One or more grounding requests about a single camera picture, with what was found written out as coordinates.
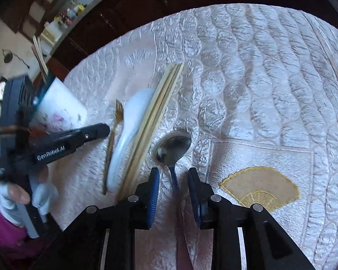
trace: fork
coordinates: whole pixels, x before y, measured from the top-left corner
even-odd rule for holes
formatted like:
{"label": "fork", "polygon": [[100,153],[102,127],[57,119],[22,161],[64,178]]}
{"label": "fork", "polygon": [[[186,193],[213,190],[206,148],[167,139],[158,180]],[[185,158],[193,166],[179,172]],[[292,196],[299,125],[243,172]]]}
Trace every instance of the fork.
{"label": "fork", "polygon": [[104,183],[103,183],[103,194],[106,194],[107,187],[106,187],[106,181],[108,178],[108,170],[109,170],[109,164],[111,161],[111,156],[113,154],[113,144],[114,144],[114,136],[115,136],[115,128],[116,126],[123,121],[124,117],[124,108],[120,101],[116,100],[116,108],[115,108],[115,122],[111,129],[111,134],[109,137],[108,142],[108,149],[106,151],[106,161],[105,161],[105,167],[104,167]]}

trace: dark wooden door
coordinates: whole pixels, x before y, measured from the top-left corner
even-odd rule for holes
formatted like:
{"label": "dark wooden door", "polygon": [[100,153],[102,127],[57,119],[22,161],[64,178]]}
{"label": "dark wooden door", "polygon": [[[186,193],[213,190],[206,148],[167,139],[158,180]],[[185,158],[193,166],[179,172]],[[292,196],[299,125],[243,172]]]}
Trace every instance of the dark wooden door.
{"label": "dark wooden door", "polygon": [[166,16],[166,0],[105,0],[128,30]]}
{"label": "dark wooden door", "polygon": [[68,70],[73,69],[88,54],[81,49],[70,37],[66,37],[58,46],[53,57]]}
{"label": "dark wooden door", "polygon": [[101,2],[78,22],[68,36],[87,54],[92,54],[127,31],[107,3]]}

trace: white tablecloth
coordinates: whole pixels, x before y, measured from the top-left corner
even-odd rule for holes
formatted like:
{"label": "white tablecloth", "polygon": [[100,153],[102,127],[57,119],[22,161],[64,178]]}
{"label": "white tablecloth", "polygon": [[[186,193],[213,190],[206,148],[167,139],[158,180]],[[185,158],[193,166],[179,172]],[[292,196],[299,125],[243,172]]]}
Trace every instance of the white tablecloth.
{"label": "white tablecloth", "polygon": [[[278,169],[300,198],[272,215],[316,269],[338,262],[338,30],[293,9],[214,5],[158,19],[112,41],[71,70],[65,85],[88,109],[87,124],[114,122],[115,99],[156,88],[168,62],[185,68],[154,137],[138,182],[161,170],[156,219],[136,236],[136,269],[175,269],[175,205],[168,169],[152,150],[171,130],[192,134],[177,164],[190,254],[210,269],[212,231],[194,225],[186,172],[196,167],[213,190],[239,169]],[[62,228],[101,194],[107,140],[56,162],[60,198],[52,214]]]}

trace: white cup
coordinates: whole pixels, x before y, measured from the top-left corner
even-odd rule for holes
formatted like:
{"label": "white cup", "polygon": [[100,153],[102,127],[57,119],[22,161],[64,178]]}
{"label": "white cup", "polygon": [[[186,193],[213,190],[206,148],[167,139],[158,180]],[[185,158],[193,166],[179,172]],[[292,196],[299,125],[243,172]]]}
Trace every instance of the white cup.
{"label": "white cup", "polygon": [[60,132],[84,126],[87,109],[58,78],[42,98],[31,121],[32,127]]}

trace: chopsticks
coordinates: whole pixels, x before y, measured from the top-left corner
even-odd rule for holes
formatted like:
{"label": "chopsticks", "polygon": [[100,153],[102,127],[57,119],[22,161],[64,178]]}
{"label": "chopsticks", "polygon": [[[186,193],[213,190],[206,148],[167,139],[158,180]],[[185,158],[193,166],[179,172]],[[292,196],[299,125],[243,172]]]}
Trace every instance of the chopsticks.
{"label": "chopsticks", "polygon": [[46,84],[46,80],[48,79],[48,75],[49,75],[49,69],[45,64],[44,57],[42,55],[42,50],[40,46],[40,38],[37,39],[36,36],[33,36],[33,43],[34,43],[34,48],[32,48],[32,50],[33,50],[33,53],[37,61],[39,62],[39,68],[41,71],[42,79],[44,83]]}
{"label": "chopsticks", "polygon": [[137,177],[148,153],[150,143],[168,106],[183,64],[170,63],[161,78],[154,96],[143,118],[139,131],[134,139],[132,153],[128,160],[125,177],[121,185],[119,200],[135,191]]}

